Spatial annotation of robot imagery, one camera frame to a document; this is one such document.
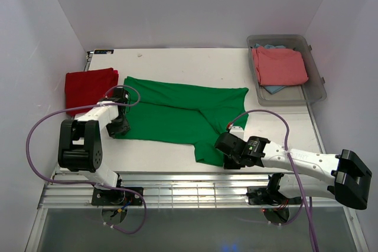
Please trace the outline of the pink folded t-shirt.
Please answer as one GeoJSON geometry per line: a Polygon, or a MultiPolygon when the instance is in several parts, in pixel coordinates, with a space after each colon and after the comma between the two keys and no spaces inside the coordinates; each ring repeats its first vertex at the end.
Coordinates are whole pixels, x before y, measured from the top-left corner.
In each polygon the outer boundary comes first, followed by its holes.
{"type": "Polygon", "coordinates": [[[258,83],[261,86],[297,86],[308,81],[302,55],[288,48],[252,49],[258,83]]]}

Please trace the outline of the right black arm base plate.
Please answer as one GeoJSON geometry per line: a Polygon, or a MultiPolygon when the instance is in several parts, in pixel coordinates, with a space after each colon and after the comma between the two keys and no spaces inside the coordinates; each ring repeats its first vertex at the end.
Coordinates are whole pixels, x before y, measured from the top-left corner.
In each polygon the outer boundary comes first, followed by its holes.
{"type": "Polygon", "coordinates": [[[250,205],[300,205],[302,202],[301,197],[288,198],[278,191],[274,191],[270,194],[267,191],[267,187],[258,188],[255,186],[249,186],[247,187],[246,196],[250,205]]]}

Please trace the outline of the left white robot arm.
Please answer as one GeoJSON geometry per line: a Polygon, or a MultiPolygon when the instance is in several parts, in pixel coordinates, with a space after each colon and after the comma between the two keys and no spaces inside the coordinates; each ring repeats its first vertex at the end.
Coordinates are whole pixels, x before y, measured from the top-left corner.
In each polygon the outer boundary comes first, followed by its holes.
{"type": "Polygon", "coordinates": [[[82,174],[96,188],[102,186],[105,198],[115,205],[125,199],[125,190],[120,186],[119,174],[103,162],[101,132],[105,129],[110,138],[129,132],[125,106],[128,102],[128,91],[116,87],[97,107],[78,119],[64,120],[60,127],[59,166],[82,174]]]}

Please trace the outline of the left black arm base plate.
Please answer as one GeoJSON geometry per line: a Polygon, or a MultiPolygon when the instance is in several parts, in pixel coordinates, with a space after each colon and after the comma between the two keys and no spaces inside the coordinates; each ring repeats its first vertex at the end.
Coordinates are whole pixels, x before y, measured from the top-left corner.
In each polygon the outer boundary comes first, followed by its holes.
{"type": "Polygon", "coordinates": [[[123,206],[142,205],[140,196],[129,191],[120,191],[113,189],[93,189],[91,204],[94,206],[123,206]]]}

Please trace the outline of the aluminium rail frame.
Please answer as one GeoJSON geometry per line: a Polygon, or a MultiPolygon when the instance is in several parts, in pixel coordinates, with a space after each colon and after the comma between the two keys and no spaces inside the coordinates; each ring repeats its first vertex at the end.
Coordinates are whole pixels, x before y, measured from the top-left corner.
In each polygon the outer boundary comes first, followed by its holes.
{"type": "MultiPolygon", "coordinates": [[[[174,208],[248,208],[247,188],[268,184],[267,174],[154,174],[121,173],[125,187],[142,187],[147,207],[174,208]]],[[[40,208],[90,207],[91,185],[48,184],[39,201],[40,208]]]]}

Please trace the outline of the folded red t-shirt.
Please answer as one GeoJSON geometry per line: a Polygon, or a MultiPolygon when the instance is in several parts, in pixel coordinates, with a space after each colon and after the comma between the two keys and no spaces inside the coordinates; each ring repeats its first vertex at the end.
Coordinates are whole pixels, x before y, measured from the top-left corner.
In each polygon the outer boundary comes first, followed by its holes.
{"type": "Polygon", "coordinates": [[[118,84],[119,74],[113,68],[67,73],[64,92],[66,109],[96,104],[118,84]]]}

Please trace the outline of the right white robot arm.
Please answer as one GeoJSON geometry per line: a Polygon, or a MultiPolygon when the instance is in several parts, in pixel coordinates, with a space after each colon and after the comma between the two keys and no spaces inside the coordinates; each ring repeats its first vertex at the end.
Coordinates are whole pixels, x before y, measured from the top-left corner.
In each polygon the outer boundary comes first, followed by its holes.
{"type": "Polygon", "coordinates": [[[286,171],[271,175],[266,188],[250,192],[253,204],[280,205],[305,194],[334,199],[355,210],[367,208],[372,172],[351,150],[339,155],[285,150],[266,138],[251,136],[244,141],[229,132],[222,133],[214,147],[224,154],[224,166],[286,171]]]}

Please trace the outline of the clear plastic bin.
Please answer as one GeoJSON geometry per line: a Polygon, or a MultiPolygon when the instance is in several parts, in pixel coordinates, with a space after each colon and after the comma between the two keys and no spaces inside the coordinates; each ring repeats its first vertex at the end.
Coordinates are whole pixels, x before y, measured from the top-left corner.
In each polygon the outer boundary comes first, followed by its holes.
{"type": "Polygon", "coordinates": [[[311,46],[296,34],[251,35],[249,68],[262,106],[302,106],[326,99],[311,46]]]}

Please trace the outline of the blue label sticker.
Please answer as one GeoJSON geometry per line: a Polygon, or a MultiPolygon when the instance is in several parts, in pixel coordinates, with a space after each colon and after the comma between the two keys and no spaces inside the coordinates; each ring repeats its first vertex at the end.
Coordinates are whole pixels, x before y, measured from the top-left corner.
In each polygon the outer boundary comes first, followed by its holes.
{"type": "Polygon", "coordinates": [[[114,50],[106,50],[106,49],[100,49],[100,50],[94,50],[93,54],[113,54],[114,50]]]}

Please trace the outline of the green t-shirt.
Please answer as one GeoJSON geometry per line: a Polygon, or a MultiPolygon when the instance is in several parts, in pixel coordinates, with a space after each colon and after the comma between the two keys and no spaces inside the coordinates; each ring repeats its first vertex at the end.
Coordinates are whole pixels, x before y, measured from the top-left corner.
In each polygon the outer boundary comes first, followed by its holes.
{"type": "Polygon", "coordinates": [[[125,115],[130,130],[117,139],[152,140],[194,146],[196,162],[223,165],[214,147],[226,126],[245,111],[247,88],[212,88],[127,77],[138,104],[125,115]]]}

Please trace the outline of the light blue folded t-shirt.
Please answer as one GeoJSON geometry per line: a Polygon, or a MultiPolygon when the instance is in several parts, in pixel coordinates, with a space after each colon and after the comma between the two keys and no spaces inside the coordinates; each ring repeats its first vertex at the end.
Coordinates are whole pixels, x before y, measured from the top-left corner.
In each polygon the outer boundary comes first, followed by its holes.
{"type": "Polygon", "coordinates": [[[255,65],[258,83],[270,94],[275,94],[285,88],[287,79],[282,78],[290,53],[285,46],[265,45],[256,43],[252,47],[252,57],[255,65]]]}

